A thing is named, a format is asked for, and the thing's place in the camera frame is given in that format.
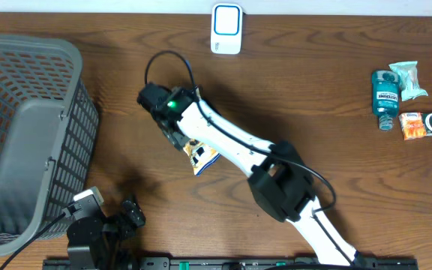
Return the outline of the yellow snack bag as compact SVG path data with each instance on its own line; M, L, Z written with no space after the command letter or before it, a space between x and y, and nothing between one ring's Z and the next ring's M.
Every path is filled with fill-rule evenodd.
M183 146L183 151L189 157L195 176L200 176L204 170L221 156L211 146L194 138L187 140Z

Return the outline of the teal mouthwash bottle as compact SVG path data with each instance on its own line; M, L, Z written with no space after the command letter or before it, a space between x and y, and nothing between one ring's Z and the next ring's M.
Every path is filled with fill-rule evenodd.
M399 112L399 76L389 70L376 70L371 75L373 114L381 131L394 127L393 119Z

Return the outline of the teal wet wipes pack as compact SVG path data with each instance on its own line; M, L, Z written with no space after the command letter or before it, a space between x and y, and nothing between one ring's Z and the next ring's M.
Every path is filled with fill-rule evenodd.
M427 91L419 85L417 64L417 61L401 61L389 65L391 71L399 76L402 101L428 96Z

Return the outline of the small white red packet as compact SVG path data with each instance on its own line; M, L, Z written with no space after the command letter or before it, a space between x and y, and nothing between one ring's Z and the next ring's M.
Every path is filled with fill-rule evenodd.
M399 121L404 140L421 139L427 136L427 131L420 112L404 112L399 115Z

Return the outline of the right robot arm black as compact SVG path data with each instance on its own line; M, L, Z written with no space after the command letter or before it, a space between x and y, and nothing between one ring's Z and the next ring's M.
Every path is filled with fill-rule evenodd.
M360 253L326 217L327 208L314 188L314 179L321 175L305 166L289 142L273 143L245 132L213 110L198 88L169 90L148 83L136 101L175 147L196 140L237 166L258 206L276 221L291 224L319 263L364 266Z

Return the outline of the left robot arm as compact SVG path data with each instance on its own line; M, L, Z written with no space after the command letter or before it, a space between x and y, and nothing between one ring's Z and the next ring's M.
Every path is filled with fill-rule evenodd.
M95 189L85 190L73 198L64 210L74 217L67 229L67 253L71 269L138 269L138 259L121 248L144 227L143 214L135 196L121 202L121 211L107 216L101 209L104 200Z

